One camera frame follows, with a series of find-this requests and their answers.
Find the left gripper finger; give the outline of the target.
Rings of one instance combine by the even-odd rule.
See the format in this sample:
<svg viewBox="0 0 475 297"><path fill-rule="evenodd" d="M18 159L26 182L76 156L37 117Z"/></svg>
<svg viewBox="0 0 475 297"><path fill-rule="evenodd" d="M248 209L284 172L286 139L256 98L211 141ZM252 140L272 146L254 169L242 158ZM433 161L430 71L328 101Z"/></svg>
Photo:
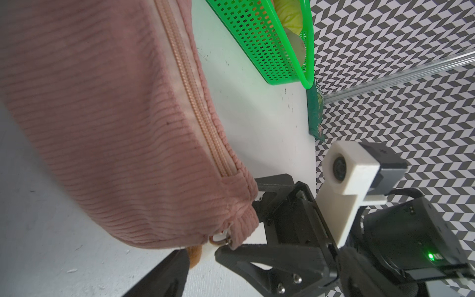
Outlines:
<svg viewBox="0 0 475 297"><path fill-rule="evenodd" d="M181 297L189 273L185 249L177 249L137 282L123 297Z"/></svg>

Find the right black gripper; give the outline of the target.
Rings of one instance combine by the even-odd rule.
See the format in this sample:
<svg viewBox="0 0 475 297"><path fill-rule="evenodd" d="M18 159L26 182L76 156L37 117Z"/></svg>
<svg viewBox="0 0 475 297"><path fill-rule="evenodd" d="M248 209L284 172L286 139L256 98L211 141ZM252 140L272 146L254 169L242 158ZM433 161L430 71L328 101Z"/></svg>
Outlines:
<svg viewBox="0 0 475 297"><path fill-rule="evenodd" d="M307 184L289 174L257 178L252 206L268 245L222 246L215 260L263 297L318 297L338 285L338 248Z"/></svg>

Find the pink corduroy bag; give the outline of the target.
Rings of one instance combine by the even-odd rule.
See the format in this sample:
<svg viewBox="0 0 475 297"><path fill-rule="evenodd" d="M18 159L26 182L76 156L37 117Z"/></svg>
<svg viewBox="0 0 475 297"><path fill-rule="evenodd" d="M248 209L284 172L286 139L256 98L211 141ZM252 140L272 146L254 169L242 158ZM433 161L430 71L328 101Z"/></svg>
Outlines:
<svg viewBox="0 0 475 297"><path fill-rule="evenodd" d="M257 184L228 143L190 1L2 1L1 96L52 173L139 248L232 249Z"/></svg>

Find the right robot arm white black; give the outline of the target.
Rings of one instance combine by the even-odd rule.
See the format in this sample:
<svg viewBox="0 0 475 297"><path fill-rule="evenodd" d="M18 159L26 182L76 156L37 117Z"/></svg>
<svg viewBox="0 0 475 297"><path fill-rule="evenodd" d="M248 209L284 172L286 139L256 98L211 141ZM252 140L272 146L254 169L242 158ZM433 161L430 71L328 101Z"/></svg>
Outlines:
<svg viewBox="0 0 475 297"><path fill-rule="evenodd" d="M308 187L288 174L257 179L252 205L266 243L227 246L216 261L264 297L317 297L340 287L347 297L426 297L434 280L472 280L475 271L458 238L413 188L394 190L403 204L357 210L342 247Z"/></svg>

